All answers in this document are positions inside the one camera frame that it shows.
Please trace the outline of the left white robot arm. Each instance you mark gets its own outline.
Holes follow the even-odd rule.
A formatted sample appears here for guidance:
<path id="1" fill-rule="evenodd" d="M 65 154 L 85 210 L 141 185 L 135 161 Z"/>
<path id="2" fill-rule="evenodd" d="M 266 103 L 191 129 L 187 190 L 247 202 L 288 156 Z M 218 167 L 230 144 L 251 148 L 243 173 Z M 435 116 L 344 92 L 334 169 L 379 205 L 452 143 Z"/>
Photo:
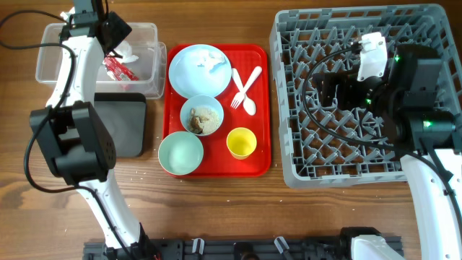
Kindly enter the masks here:
<path id="1" fill-rule="evenodd" d="M 50 172 L 78 191 L 105 235 L 107 259 L 159 259 L 116 182 L 116 149 L 94 106 L 97 74 L 104 58 L 131 32 L 102 1 L 75 1 L 58 46 L 62 62 L 44 109 L 30 114 L 32 143 Z"/>

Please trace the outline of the red snack wrapper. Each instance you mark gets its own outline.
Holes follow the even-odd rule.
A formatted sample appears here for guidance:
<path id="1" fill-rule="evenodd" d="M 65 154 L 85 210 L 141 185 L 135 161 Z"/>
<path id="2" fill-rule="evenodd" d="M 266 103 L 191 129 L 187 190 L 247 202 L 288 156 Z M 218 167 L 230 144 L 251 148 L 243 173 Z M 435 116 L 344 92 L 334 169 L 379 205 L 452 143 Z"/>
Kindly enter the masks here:
<path id="1" fill-rule="evenodd" d="M 139 78 L 128 67 L 124 66 L 114 57 L 104 58 L 103 64 L 108 76 L 115 81 L 139 81 Z"/>

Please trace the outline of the white plastic fork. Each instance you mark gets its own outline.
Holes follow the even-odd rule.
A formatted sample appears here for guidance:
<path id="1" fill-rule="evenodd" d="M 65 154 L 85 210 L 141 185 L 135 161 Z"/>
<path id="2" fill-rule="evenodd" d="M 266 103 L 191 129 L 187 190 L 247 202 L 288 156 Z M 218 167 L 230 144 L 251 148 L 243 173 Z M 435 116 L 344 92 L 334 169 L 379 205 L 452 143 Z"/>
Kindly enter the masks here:
<path id="1" fill-rule="evenodd" d="M 237 109 L 237 107 L 244 101 L 246 98 L 246 92 L 250 89 L 252 84 L 257 80 L 258 76 L 261 74 L 263 69 L 260 66 L 256 66 L 252 73 L 250 74 L 250 77 L 248 81 L 245 83 L 245 85 L 241 84 L 241 79 L 239 72 L 236 68 L 232 68 L 232 79 L 236 86 L 238 87 L 238 93 L 235 94 L 234 98 L 232 99 L 231 102 L 231 107 L 234 109 Z"/>

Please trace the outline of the light blue plate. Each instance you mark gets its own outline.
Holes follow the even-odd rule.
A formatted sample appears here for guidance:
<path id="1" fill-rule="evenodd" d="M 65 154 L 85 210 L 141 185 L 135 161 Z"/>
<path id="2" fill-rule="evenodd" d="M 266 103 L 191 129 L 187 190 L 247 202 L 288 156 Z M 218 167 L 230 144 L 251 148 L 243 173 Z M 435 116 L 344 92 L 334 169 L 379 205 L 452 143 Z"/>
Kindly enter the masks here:
<path id="1" fill-rule="evenodd" d="M 182 97 L 189 99 L 197 95 L 216 97 L 225 91 L 231 80 L 232 67 L 225 55 L 225 63 L 212 71 L 197 67 L 195 52 L 201 49 L 221 51 L 206 44 L 190 45 L 173 56 L 168 69 L 172 88 Z"/>

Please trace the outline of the yellow plastic cup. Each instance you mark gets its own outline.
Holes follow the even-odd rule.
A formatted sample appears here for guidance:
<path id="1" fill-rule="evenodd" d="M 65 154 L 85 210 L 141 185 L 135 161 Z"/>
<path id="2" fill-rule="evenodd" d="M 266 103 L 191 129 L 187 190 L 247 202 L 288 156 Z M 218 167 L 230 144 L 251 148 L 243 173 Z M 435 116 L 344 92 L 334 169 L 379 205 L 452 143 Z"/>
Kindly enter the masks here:
<path id="1" fill-rule="evenodd" d="M 238 127 L 227 135 L 226 143 L 234 158 L 244 160 L 256 150 L 257 138 L 250 129 Z"/>

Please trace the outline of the light green bowl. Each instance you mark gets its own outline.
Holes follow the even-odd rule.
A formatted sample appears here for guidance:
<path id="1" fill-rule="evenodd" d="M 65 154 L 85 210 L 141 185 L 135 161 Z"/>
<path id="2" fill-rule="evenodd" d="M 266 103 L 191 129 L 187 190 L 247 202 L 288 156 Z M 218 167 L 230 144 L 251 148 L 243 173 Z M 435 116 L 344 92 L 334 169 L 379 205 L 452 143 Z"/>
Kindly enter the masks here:
<path id="1" fill-rule="evenodd" d="M 162 168 L 174 176 L 185 176 L 197 169 L 204 157 L 204 147 L 199 138 L 187 131 L 177 131 L 166 136 L 158 149 Z"/>

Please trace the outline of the white tissue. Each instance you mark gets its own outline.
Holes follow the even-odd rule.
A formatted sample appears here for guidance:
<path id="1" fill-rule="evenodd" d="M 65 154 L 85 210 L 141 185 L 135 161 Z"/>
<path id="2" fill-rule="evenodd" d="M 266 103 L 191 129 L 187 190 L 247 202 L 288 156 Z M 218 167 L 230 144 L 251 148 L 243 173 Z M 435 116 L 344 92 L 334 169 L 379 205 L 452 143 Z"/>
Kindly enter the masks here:
<path id="1" fill-rule="evenodd" d="M 209 72 L 225 63 L 225 55 L 221 51 L 201 49 L 195 52 L 195 57 L 197 67 L 203 67 Z"/>

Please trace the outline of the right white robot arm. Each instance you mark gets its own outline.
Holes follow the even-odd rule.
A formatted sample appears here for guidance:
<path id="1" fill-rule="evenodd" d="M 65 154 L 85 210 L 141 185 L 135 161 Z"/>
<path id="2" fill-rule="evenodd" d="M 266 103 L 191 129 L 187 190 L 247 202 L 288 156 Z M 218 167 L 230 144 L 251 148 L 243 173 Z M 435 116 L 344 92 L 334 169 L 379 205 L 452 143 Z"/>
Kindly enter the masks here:
<path id="1" fill-rule="evenodd" d="M 422 254 L 428 259 L 461 258 L 461 135 L 454 115 L 434 107 L 443 61 L 423 45 L 396 47 L 387 77 L 361 77 L 359 70 L 308 72 L 322 105 L 339 99 L 344 110 L 365 108 L 384 120 L 387 145 L 337 134 L 352 144 L 394 151 L 400 157 L 416 210 Z"/>

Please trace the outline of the blue bowl with food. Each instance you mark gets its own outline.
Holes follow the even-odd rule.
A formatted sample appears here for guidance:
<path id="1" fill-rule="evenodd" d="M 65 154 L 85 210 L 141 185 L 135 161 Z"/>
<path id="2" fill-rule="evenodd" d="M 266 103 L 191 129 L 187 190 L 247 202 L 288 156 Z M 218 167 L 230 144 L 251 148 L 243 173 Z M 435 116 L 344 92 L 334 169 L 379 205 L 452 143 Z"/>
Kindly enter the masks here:
<path id="1" fill-rule="evenodd" d="M 221 103 L 207 95 L 187 99 L 180 109 L 180 122 L 183 127 L 200 137 L 213 134 L 222 125 L 224 117 Z"/>

